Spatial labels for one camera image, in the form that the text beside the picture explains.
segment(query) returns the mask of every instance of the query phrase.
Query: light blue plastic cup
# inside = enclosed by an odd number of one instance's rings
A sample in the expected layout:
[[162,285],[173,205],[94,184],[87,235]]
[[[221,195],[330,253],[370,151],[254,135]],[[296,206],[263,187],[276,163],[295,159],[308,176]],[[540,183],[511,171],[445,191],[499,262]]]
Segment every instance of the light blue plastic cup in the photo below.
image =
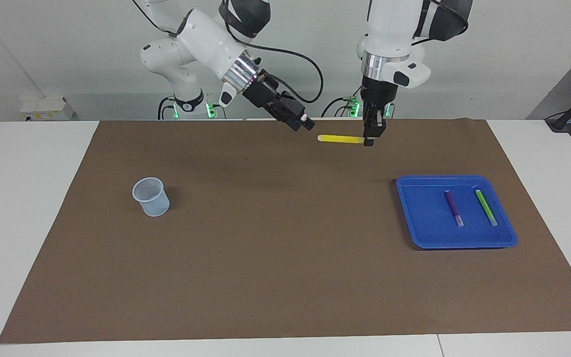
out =
[[131,196],[140,203],[149,217],[161,216],[169,209],[165,185],[159,178],[147,177],[138,181],[131,190]]

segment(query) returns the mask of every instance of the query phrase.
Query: blue plastic tray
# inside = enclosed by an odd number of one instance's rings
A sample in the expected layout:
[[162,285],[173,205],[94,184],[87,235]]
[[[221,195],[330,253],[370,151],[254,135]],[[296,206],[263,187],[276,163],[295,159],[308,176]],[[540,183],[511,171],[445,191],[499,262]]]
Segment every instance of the blue plastic tray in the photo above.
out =
[[[481,176],[403,176],[396,186],[413,242],[423,249],[506,248],[517,244],[510,221],[489,181]],[[490,225],[475,190],[482,191],[498,225]],[[444,191],[464,221],[458,227]]]

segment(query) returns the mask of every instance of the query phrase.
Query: table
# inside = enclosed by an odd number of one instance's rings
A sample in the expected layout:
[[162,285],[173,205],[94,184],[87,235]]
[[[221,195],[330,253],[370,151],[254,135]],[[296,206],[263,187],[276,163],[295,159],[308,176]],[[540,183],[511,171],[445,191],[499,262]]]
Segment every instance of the table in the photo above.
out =
[[[97,122],[0,122],[0,331]],[[541,121],[490,128],[571,264],[571,138]],[[565,356],[571,332],[0,346],[0,356]]]

